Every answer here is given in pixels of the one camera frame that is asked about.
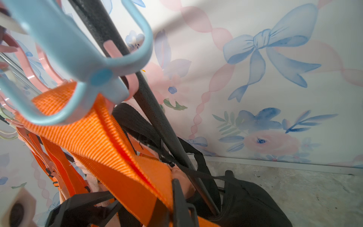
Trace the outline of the light blue plastic hook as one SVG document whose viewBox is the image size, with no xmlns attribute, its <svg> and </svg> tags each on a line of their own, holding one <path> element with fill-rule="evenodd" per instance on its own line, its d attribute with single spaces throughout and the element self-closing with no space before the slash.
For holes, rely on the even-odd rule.
<svg viewBox="0 0 363 227">
<path fill-rule="evenodd" d="M 67 105 L 53 115 L 41 111 L 7 78 L 1 78 L 1 90 L 29 122 L 41 125 L 66 125 L 82 119 L 97 96 L 114 104 L 129 96 L 121 80 L 143 69 L 153 49 L 153 32 L 132 1 L 123 5 L 145 35 L 141 48 L 122 58 L 106 58 L 89 41 L 78 26 L 53 1 L 4 1 L 13 18 L 76 81 Z"/>
</svg>

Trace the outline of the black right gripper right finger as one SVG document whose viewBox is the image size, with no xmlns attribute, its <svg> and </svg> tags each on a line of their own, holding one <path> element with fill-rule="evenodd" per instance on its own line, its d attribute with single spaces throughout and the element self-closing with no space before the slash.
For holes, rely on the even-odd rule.
<svg viewBox="0 0 363 227">
<path fill-rule="evenodd" d="M 173 226 L 199 227 L 196 208 L 193 204 L 186 201 L 178 179 L 172 180 L 172 187 L 174 203 Z"/>
</svg>

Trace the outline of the black crossbody bag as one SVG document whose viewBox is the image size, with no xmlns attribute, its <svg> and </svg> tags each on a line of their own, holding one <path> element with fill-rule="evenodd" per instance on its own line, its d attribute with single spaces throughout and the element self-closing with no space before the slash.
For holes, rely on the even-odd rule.
<svg viewBox="0 0 363 227">
<path fill-rule="evenodd" d="M 116 122 L 132 137 L 139 140 L 157 153 L 161 152 L 162 139 L 155 128 L 133 107 L 127 103 L 116 106 L 112 113 Z M 188 142 L 179 139 L 186 153 L 194 155 L 197 171 L 188 171 L 200 176 L 220 214 L 213 216 L 198 192 L 189 196 L 197 214 L 221 227 L 290 227 L 291 221 L 280 209 L 273 198 L 259 185 L 238 180 L 232 171 L 224 176 L 214 177 L 207 167 L 204 156 Z"/>
</svg>

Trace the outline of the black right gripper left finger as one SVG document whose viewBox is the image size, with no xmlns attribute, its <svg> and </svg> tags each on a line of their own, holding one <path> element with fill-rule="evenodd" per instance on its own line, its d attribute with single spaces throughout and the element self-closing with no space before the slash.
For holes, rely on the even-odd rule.
<svg viewBox="0 0 363 227">
<path fill-rule="evenodd" d="M 47 227 L 104 227 L 121 209 L 122 205 L 114 201 L 105 207 L 96 205 L 113 199 L 109 192 L 76 194 L 53 209 L 46 222 Z"/>
</svg>

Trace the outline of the black metal garment rack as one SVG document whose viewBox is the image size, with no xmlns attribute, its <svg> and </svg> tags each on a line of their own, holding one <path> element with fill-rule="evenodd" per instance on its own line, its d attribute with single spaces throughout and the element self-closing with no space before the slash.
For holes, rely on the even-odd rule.
<svg viewBox="0 0 363 227">
<path fill-rule="evenodd" d="M 70 4 L 103 53 L 106 53 L 103 43 L 111 40 L 124 57 L 130 56 L 128 47 L 101 1 L 70 1 Z M 178 164 L 182 170 L 194 170 L 195 168 L 191 160 L 183 149 L 142 73 L 138 71 L 136 76 L 139 81 L 139 90 L 134 95 L 134 98 L 155 128 L 162 142 L 167 146 L 167 149 L 160 149 L 162 156 L 166 160 Z"/>
</svg>

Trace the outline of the orange crossbody bag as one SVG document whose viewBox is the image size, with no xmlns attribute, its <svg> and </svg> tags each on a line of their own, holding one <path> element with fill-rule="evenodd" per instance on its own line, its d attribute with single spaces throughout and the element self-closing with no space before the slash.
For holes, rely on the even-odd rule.
<svg viewBox="0 0 363 227">
<path fill-rule="evenodd" d="M 53 115 L 67 105 L 76 84 L 65 84 L 30 101 L 42 114 Z M 137 220 L 137 226 L 173 227 L 171 170 L 160 161 L 134 153 L 102 95 L 97 96 L 87 115 L 71 124 L 36 125 L 18 110 L 15 118 L 37 134 L 54 157 L 63 148 L 70 152 L 121 203 L 127 217 Z M 198 220 L 199 227 L 213 226 L 206 219 Z"/>
</svg>

